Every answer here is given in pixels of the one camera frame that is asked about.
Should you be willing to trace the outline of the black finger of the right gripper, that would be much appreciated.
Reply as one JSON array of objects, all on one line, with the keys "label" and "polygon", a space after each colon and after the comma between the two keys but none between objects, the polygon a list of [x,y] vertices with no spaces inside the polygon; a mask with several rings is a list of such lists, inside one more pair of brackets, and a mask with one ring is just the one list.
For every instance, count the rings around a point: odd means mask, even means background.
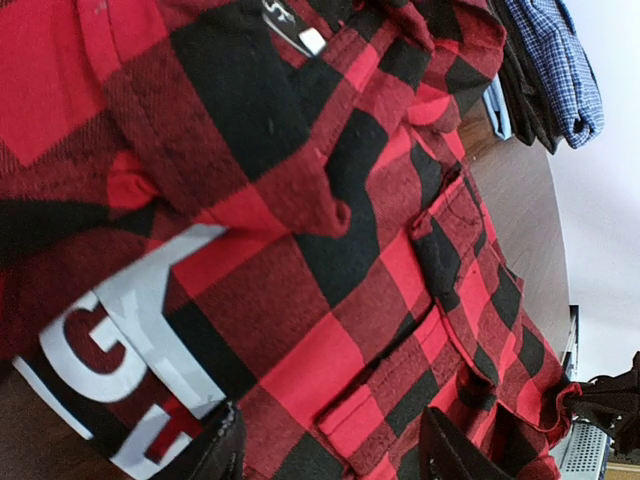
[{"label": "black finger of the right gripper", "polygon": [[617,376],[598,375],[578,386],[580,392],[564,400],[568,411],[607,434],[616,454],[638,454],[639,352],[628,371]]}]

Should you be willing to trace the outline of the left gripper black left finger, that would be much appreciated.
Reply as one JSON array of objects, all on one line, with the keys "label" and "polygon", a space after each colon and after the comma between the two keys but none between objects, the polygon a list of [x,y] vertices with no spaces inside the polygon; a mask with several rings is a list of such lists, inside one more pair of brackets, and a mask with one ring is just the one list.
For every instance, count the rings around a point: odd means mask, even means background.
[{"label": "left gripper black left finger", "polygon": [[246,426],[238,407],[226,401],[192,442],[186,479],[242,479]]}]

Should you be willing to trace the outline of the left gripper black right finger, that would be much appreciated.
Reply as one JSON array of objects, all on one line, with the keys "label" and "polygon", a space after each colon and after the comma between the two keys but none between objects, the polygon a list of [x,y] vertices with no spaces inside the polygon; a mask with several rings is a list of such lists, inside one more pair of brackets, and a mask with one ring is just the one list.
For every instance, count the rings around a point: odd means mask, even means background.
[{"label": "left gripper black right finger", "polygon": [[420,478],[511,480],[436,407],[427,407],[419,430]]}]

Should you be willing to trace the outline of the red black plaid shirt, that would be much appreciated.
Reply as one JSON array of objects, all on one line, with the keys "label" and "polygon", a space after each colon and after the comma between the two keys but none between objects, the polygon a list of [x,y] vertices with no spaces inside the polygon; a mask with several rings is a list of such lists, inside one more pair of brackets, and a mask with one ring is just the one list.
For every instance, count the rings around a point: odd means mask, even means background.
[{"label": "red black plaid shirt", "polygon": [[578,392],[457,129],[483,1],[5,1],[1,356],[114,465],[186,479],[221,403],[242,479],[421,479],[436,407],[556,479]]}]

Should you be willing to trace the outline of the black folded shirt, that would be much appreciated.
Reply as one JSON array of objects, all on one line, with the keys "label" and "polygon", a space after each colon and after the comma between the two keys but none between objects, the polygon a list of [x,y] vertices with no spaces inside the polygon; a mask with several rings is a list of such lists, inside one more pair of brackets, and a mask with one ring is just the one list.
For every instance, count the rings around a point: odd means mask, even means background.
[{"label": "black folded shirt", "polygon": [[538,141],[555,154],[564,137],[522,35],[505,1],[489,1],[488,5],[507,33],[498,77],[512,131],[522,143],[531,146]]}]

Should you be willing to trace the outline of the light blue folded shirt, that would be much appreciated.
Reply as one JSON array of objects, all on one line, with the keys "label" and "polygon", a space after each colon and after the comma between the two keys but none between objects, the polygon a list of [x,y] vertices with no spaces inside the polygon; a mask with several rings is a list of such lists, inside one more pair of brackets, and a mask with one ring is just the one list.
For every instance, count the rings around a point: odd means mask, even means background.
[{"label": "light blue folded shirt", "polygon": [[483,101],[494,134],[502,141],[509,140],[513,135],[513,131],[507,103],[498,76],[493,79],[484,91]]}]

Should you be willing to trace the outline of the blue checked folded shirt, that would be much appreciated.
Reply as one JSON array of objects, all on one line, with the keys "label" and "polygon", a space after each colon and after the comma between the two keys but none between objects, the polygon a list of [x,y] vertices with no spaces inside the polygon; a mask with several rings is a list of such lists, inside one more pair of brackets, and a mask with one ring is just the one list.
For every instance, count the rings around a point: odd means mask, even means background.
[{"label": "blue checked folded shirt", "polygon": [[599,86],[562,1],[506,3],[541,79],[560,131],[573,149],[585,146],[604,128]]}]

